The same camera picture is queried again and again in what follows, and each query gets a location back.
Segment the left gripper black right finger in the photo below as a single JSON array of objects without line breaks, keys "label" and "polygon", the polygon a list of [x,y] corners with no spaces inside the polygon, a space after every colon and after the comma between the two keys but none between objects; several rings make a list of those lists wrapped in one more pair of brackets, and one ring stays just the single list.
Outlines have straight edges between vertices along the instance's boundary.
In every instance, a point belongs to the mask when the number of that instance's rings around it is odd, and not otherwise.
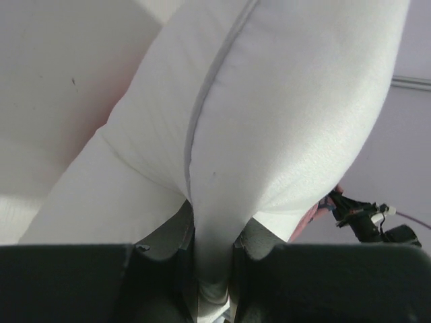
[{"label": "left gripper black right finger", "polygon": [[236,322],[429,322],[430,258],[401,244],[286,244],[252,220],[233,246]]}]

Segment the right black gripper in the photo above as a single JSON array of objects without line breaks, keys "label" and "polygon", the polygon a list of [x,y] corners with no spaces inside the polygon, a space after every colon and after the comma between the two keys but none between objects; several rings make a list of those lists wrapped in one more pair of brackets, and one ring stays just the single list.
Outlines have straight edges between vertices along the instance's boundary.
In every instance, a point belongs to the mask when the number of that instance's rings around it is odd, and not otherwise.
[{"label": "right black gripper", "polygon": [[355,201],[333,190],[329,197],[335,205],[333,216],[337,227],[350,226],[361,243],[390,243],[422,247],[416,233],[406,224],[384,230],[386,221],[373,222],[371,217],[376,213],[372,203]]}]

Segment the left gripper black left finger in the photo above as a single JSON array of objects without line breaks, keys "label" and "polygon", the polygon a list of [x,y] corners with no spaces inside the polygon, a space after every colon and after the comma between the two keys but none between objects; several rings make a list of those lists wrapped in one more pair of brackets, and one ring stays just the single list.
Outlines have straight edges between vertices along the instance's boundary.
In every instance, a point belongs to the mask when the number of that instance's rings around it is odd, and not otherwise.
[{"label": "left gripper black left finger", "polygon": [[193,212],[136,244],[1,248],[2,322],[195,322]]}]

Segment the pink red patterned pillowcase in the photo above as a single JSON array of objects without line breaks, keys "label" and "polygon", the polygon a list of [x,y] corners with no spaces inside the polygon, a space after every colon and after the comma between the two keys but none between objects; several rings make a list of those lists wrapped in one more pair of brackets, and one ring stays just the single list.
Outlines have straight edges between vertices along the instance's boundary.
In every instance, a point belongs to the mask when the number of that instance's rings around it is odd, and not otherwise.
[{"label": "pink red patterned pillowcase", "polygon": [[327,213],[333,212],[335,209],[336,206],[333,202],[333,199],[329,195],[326,195],[315,206],[309,209],[307,213],[302,217],[300,222],[297,224],[295,230],[293,231],[292,235],[290,236],[288,242],[293,242],[309,223]]}]

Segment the white pillow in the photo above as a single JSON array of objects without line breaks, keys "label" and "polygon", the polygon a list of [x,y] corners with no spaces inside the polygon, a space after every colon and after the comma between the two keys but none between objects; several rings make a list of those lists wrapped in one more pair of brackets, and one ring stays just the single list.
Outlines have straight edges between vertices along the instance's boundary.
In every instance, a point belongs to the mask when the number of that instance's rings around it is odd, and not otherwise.
[{"label": "white pillow", "polygon": [[358,156],[393,77],[409,1],[187,1],[55,184],[21,244],[113,244],[189,201],[198,317],[226,308],[256,217],[289,240]]}]

